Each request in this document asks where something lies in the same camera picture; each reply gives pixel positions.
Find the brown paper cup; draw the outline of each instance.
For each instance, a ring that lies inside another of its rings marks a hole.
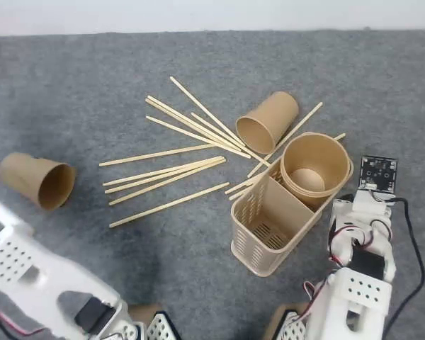
[[[74,187],[76,171],[68,164],[15,152],[0,163],[0,179],[46,210],[61,206]]]
[[[334,138],[307,132],[288,143],[280,172],[294,196],[317,208],[348,180],[351,166],[348,153]]]
[[[238,118],[236,130],[251,149],[269,154],[298,113],[298,103],[290,94],[275,92],[255,110]]]

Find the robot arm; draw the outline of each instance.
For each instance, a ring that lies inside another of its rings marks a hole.
[[[142,332],[132,323],[119,294],[77,263],[50,252],[32,237],[33,228],[0,203],[0,291],[29,317],[67,339],[106,339],[121,334],[137,340]],[[65,291],[93,295],[70,320],[58,297]]]

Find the gray carpet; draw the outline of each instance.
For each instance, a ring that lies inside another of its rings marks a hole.
[[[145,96],[200,111],[174,75],[227,125],[271,92],[290,91],[303,130],[338,135],[362,154],[399,158],[397,194],[409,199],[425,260],[425,31],[222,32],[0,38],[0,160],[27,152],[74,165],[71,198],[43,212],[0,183],[0,200],[32,224],[36,238],[113,286],[129,303],[161,302],[184,339],[260,339],[283,302],[306,300],[301,283],[331,268],[329,209],[268,278],[230,252],[230,202],[212,193],[121,228],[110,222],[209,186],[239,183],[255,165],[220,149],[99,168],[98,163],[199,144],[145,119],[168,120]],[[215,155],[227,163],[115,207],[101,183]],[[358,174],[343,190],[356,189]],[[393,214],[397,276],[392,311],[419,281],[401,207]],[[0,308],[34,325],[0,296]],[[48,333],[34,339],[49,339]],[[425,339],[425,289],[389,339]]]

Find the beige plastic utensil holder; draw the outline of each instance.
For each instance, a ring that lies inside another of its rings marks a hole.
[[[231,209],[231,249],[252,273],[271,275],[321,217],[338,188],[312,211],[283,186],[281,158]],[[353,174],[352,167],[348,179]]]

